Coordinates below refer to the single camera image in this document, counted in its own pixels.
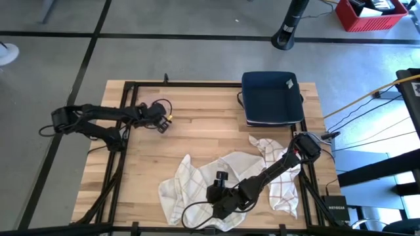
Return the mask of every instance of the black floor stripe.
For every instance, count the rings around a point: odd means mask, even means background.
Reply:
[[[87,47],[87,51],[85,53],[85,56],[83,58],[83,61],[80,65],[79,72],[77,73],[77,76],[75,78],[72,91],[70,95],[68,96],[66,105],[74,105],[74,102],[76,100],[77,94],[79,93],[80,86],[83,82],[83,78],[86,74],[87,67],[89,65],[89,61],[91,60],[93,51],[95,49],[96,42],[98,41],[99,32],[102,29],[102,26],[104,25],[106,15],[108,13],[108,10],[110,9],[112,0],[106,0],[104,4],[104,8],[102,9],[102,13],[99,17],[98,24],[96,25],[95,31],[90,36],[93,36],[91,38],[91,41],[89,43],[89,46]],[[39,198],[42,194],[43,188],[45,186],[45,182],[47,181],[50,169],[53,165],[55,155],[58,151],[58,147],[60,145],[60,141],[62,139],[62,135],[56,135],[54,138],[52,138],[51,145],[49,147],[49,150],[47,152],[47,156],[45,157],[43,166],[41,167],[41,171],[39,173],[38,179],[35,183],[34,189],[32,190],[31,196],[28,200],[28,203],[26,205],[26,208],[24,210],[24,213],[22,215],[22,218],[20,220],[18,229],[28,229],[33,213],[36,210],[36,206],[38,204]]]
[[[104,39],[182,39],[182,40],[220,40],[220,41],[270,41],[269,36],[241,35],[179,35],[149,33],[101,33]]]
[[[44,163],[42,164],[41,170],[38,175],[38,179],[33,187],[31,197],[28,200],[25,211],[20,220],[20,223],[18,226],[19,230],[28,229],[29,225],[31,224],[33,213],[35,212],[39,197],[41,196],[41,193],[42,193],[42,189],[45,186],[45,182],[48,178],[48,174],[53,165],[54,158],[58,150],[58,145],[61,142],[61,138],[62,138],[61,134],[56,135],[54,136],[54,138],[52,138],[52,142],[48,150],[47,156],[45,157]]]
[[[216,40],[216,41],[270,41],[270,36],[241,35],[178,35],[178,34],[142,34],[142,33],[101,33],[103,39],[180,39],[180,40]],[[391,44],[420,45],[415,39],[340,39],[295,37],[296,43],[348,43],[348,44]]]
[[[178,39],[178,40],[215,40],[215,41],[260,41],[269,42],[270,36],[245,35],[179,35],[179,34],[150,34],[150,33],[67,33],[67,32],[25,32],[0,31],[0,36],[24,37],[95,37],[102,39]],[[337,43],[337,44],[374,44],[374,45],[420,45],[420,39],[342,39],[295,37],[296,43]]]
[[[22,37],[93,37],[93,33],[34,32],[34,31],[0,31],[0,36],[22,36]]]

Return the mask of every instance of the red crate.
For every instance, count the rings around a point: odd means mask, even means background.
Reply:
[[[389,30],[408,14],[407,9],[399,0],[391,0],[395,6],[395,14],[387,16],[358,17],[348,0],[340,0],[335,8],[344,29],[348,32],[361,32],[371,30]]]

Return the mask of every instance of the gray floor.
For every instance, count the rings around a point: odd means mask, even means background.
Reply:
[[[288,3],[114,0],[102,32],[267,36],[277,30]],[[39,25],[36,20],[40,0],[0,0],[0,22],[10,22],[1,24],[0,31],[93,32],[103,4],[104,0],[57,1],[49,23]],[[306,13],[315,15],[327,10],[327,5],[311,1]],[[297,36],[420,39],[409,17],[389,31],[347,33],[335,13],[303,20]],[[64,105],[89,39],[1,36],[0,40],[20,48],[19,58],[2,67],[4,72],[0,73],[0,119],[8,124],[0,144],[0,230],[6,230],[16,227],[49,144],[49,139],[39,137],[37,130],[50,123],[52,110]],[[322,112],[328,114],[395,80],[395,71],[410,67],[420,68],[420,47],[297,43],[285,52],[267,42],[99,39],[76,104],[99,104],[108,79],[162,80],[168,73],[172,80],[240,80],[245,71],[280,70],[296,73],[301,82],[316,82]],[[374,101],[357,114],[380,103]],[[347,147],[368,137],[404,118],[406,112],[401,102],[378,109],[344,128],[336,147]],[[327,127],[345,115],[327,119]],[[410,128],[409,122],[393,133]],[[404,146],[405,142],[392,143]],[[364,146],[361,150],[398,153],[391,146]],[[63,138],[31,227],[68,223],[88,148],[89,140],[78,134]]]

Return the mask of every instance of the white towel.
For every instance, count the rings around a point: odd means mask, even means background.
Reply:
[[[284,148],[276,141],[268,138],[257,140],[250,136],[249,141],[258,148],[262,155],[264,155],[267,168],[273,165],[274,162],[280,160],[287,151],[287,148]],[[284,210],[297,218],[296,207],[299,203],[299,198],[293,180],[300,171],[301,165],[297,165],[293,168],[289,168],[270,182],[268,185],[270,189],[268,200],[270,201],[270,206],[273,210]]]
[[[170,226],[180,223],[182,211],[188,205],[206,201],[207,186],[213,184],[217,171],[228,173],[226,187],[233,187],[244,178],[258,175],[273,161],[282,158],[285,149],[276,141],[269,139],[256,140],[249,137],[249,141],[257,146],[266,157],[263,158],[243,152],[233,152],[225,157],[213,161],[200,168],[191,165],[191,157],[186,155],[178,167],[175,177],[163,181],[159,185],[159,198],[167,222]],[[289,169],[280,177],[273,180],[270,188],[270,205],[274,210],[284,210],[296,217],[298,203],[297,192],[293,178],[299,173],[300,165]],[[212,215],[213,209],[210,204],[191,206],[184,215],[184,223],[187,227],[196,227]],[[213,226],[222,231],[228,231],[239,225],[245,219],[243,213],[232,213],[224,220],[212,218],[198,229]]]

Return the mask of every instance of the white object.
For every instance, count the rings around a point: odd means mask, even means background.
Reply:
[[[286,82],[286,84],[287,84],[287,86],[289,87],[289,89],[293,86],[293,81],[291,80],[291,79],[289,79],[287,82]]]
[[[381,16],[382,12],[378,10],[369,9],[367,7],[364,7],[362,9],[362,12],[360,13],[359,17],[372,17],[372,16]]]
[[[0,44],[0,66],[13,62],[19,55],[19,48],[11,43]]]
[[[258,175],[274,161],[282,158],[282,154],[286,151],[273,140],[256,140],[250,136],[249,141],[263,153],[267,164],[259,156],[233,152],[208,165],[195,168],[191,165],[191,157],[189,155],[184,157],[175,177],[163,181],[159,185],[159,198],[169,225],[175,226],[180,223],[182,212],[188,205],[206,201],[207,186],[213,184],[217,171],[227,172],[229,176],[225,185],[234,187],[244,178]],[[274,210],[284,210],[297,217],[296,207],[299,198],[293,179],[300,169],[300,165],[297,165],[269,184],[269,201]],[[187,227],[196,227],[211,217],[212,212],[211,205],[207,203],[191,206],[185,212],[184,223]],[[244,213],[232,213],[224,220],[212,218],[198,229],[213,226],[222,231],[228,231],[239,225],[245,219],[245,215]]]

